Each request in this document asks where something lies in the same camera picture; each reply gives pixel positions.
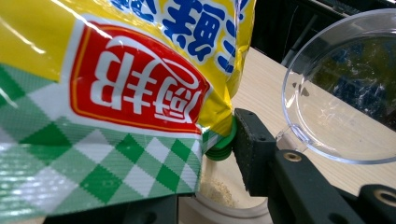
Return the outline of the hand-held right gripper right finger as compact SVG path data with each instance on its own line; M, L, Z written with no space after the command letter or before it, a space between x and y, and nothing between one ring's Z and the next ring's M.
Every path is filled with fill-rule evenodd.
M248 194L265 197L274 224L364 224L363 217L304 154L279 149L256 114L234 111L233 152Z

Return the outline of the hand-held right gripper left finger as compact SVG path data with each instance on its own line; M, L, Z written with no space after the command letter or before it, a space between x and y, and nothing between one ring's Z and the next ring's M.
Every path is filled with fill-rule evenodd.
M178 197L120 203L73 214L46 217L43 224L177 224Z

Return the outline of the clear jar with hinged lid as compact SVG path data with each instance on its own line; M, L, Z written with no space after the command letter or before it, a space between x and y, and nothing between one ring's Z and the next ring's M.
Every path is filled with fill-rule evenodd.
M281 92L279 149L304 154L363 217L396 224L396 8L342 19L308 41L290 62ZM205 195L179 202L180 224L274 224L265 197L248 194L233 158L208 162L206 185L247 200L231 208Z

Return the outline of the yellow seasoning pouch green cap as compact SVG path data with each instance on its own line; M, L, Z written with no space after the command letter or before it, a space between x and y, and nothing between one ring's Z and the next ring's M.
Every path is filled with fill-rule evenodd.
M256 0L0 0L0 224L198 190Z

